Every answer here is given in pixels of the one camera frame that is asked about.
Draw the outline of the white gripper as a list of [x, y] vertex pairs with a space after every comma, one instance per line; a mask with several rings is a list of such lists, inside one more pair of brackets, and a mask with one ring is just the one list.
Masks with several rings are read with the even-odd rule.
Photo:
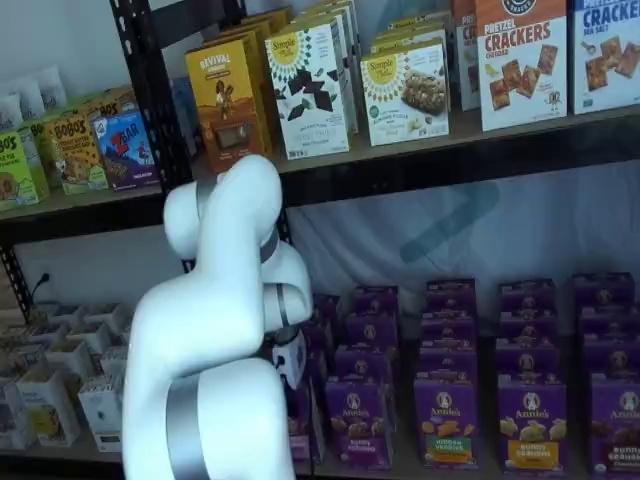
[[297, 390], [302, 382], [306, 358], [306, 341], [301, 330], [282, 330], [276, 334], [272, 347], [273, 364], [292, 390]]

